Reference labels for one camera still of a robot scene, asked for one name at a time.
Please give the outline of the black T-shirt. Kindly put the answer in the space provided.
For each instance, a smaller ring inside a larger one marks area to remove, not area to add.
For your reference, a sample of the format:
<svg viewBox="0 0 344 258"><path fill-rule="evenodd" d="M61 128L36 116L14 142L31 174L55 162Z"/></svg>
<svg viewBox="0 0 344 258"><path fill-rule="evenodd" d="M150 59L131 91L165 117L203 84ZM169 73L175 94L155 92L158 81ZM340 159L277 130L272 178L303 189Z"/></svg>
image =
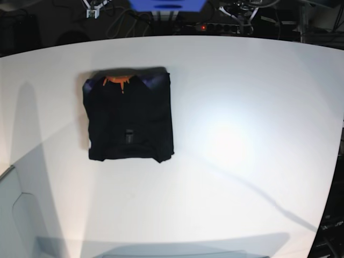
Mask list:
<svg viewBox="0 0 344 258"><path fill-rule="evenodd" d="M82 87L89 159L154 159L174 154L170 74L164 67L97 72Z"/></svg>

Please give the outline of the black power strip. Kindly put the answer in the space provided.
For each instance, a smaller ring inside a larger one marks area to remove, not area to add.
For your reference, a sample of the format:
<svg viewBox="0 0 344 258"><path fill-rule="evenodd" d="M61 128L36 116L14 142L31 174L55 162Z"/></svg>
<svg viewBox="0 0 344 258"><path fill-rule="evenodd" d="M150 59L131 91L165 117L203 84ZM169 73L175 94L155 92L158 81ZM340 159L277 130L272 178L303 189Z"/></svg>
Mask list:
<svg viewBox="0 0 344 258"><path fill-rule="evenodd" d="M202 23L196 25L185 25L181 32L184 34L201 34L201 35L252 35L254 29L252 26L224 23Z"/></svg>

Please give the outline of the blue box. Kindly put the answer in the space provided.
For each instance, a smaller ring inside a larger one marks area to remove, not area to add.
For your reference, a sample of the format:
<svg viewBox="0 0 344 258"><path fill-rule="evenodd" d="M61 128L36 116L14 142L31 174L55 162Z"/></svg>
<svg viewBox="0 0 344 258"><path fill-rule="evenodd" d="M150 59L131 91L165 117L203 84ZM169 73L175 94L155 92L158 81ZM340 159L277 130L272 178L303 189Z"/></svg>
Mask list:
<svg viewBox="0 0 344 258"><path fill-rule="evenodd" d="M199 12L206 3L206 0L129 0L129 2L131 7L138 12Z"/></svg>

